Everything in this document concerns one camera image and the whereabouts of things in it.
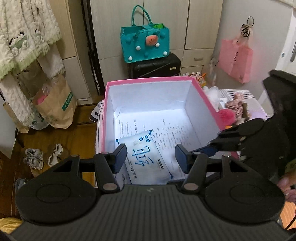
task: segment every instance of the yellow fabric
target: yellow fabric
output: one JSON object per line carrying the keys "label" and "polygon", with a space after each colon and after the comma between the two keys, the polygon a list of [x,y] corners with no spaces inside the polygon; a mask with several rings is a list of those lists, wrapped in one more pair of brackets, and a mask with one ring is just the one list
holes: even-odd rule
{"label": "yellow fabric", "polygon": [[22,224],[22,220],[17,218],[1,218],[0,219],[0,230],[8,234],[12,233]]}

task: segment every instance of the black suitcase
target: black suitcase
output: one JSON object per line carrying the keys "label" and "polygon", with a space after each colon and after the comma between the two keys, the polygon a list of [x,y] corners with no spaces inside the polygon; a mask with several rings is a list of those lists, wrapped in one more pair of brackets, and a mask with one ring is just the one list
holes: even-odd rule
{"label": "black suitcase", "polygon": [[167,57],[128,64],[128,77],[130,79],[137,79],[148,77],[179,76],[180,68],[180,59],[170,52]]}

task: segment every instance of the drawer handle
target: drawer handle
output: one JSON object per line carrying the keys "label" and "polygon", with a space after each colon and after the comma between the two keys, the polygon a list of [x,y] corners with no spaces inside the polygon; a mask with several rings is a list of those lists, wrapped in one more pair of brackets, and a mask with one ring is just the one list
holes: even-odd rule
{"label": "drawer handle", "polygon": [[194,58],[194,61],[202,61],[203,60],[203,57],[201,58]]}

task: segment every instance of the brown paper bag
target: brown paper bag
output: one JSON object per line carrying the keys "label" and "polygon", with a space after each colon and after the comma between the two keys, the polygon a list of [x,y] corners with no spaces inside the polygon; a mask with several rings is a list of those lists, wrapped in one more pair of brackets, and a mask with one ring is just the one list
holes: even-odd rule
{"label": "brown paper bag", "polygon": [[43,95],[41,89],[35,95],[33,104],[51,126],[66,129],[72,124],[77,100],[62,75],[53,78],[51,83],[52,89],[43,102],[37,104],[37,99]]}
{"label": "brown paper bag", "polygon": [[28,133],[30,127],[24,126],[16,117],[15,113],[13,112],[13,110],[11,109],[11,107],[4,103],[3,104],[3,108],[6,110],[7,114],[9,115],[9,117],[12,119],[12,121],[15,123],[15,125],[17,126],[17,129],[19,130],[20,133]]}

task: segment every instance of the wet wipes package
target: wet wipes package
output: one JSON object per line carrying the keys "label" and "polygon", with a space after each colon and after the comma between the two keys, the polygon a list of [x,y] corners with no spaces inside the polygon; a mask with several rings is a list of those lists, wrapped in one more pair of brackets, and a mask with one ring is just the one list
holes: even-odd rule
{"label": "wet wipes package", "polygon": [[166,184],[173,179],[151,137],[152,131],[117,139],[127,147],[126,169],[132,184]]}

